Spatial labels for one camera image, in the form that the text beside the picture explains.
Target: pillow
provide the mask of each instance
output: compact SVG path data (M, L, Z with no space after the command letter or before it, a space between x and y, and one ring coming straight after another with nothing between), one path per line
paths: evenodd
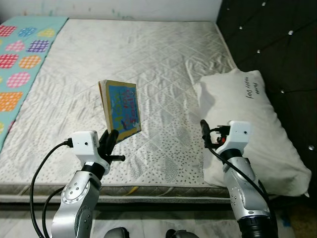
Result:
M194 85L201 119L210 128L226 125L230 120L252 124L250 142L244 150L251 166L269 194L299 196L307 192L311 171L305 167L281 126L264 89L259 71L202 77ZM217 135L211 134L212 141ZM224 186L222 162L204 149L204 180Z

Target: black headboard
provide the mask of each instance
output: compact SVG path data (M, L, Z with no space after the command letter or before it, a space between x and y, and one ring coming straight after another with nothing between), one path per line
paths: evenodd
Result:
M242 71L259 70L289 139L317 173L316 0L223 0L217 24Z

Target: quilted mattress surface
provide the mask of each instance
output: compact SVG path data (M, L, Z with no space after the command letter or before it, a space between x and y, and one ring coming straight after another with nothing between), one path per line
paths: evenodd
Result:
M203 141L193 84L234 67L210 22L68 20L29 92L0 154L0 200L27 197L45 155L71 133L106 120L98 89L103 79L137 84L142 132L115 146L102 196L226 196L203 179ZM65 185L79 160L71 148L51 155L35 196Z

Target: white wall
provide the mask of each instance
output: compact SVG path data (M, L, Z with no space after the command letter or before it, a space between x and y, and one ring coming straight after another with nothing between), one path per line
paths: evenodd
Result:
M84 19L216 21L221 0L0 0L0 21L17 15Z

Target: colorful book cover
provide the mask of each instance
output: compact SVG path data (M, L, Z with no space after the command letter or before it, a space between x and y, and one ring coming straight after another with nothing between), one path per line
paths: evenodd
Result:
M98 85L108 132L119 131L117 143L140 132L136 84L103 80Z

